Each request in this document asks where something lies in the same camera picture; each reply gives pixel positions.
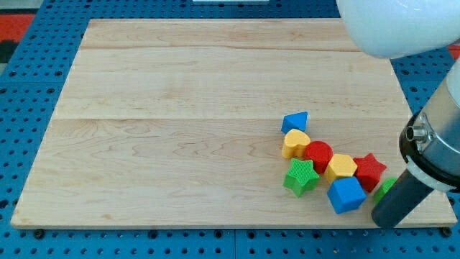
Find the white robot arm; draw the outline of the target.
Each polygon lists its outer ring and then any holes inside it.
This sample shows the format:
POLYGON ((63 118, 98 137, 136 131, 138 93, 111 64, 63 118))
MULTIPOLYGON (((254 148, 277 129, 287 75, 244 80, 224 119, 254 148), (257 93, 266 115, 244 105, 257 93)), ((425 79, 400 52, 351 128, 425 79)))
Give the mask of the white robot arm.
MULTIPOLYGON (((376 58, 402 58, 459 41, 456 0, 337 0, 349 36, 376 58)), ((459 191, 459 64, 454 63, 399 138, 406 169, 374 206, 381 228, 397 226, 431 192, 459 191)))

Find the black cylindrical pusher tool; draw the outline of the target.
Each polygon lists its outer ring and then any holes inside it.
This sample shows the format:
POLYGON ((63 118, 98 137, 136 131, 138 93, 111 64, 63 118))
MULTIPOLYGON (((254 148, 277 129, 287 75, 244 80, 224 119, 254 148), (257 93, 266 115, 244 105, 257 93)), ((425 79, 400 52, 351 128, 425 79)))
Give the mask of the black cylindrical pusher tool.
POLYGON ((419 205, 433 188, 405 169, 389 191, 374 206, 371 217, 380 228, 394 228, 419 205))

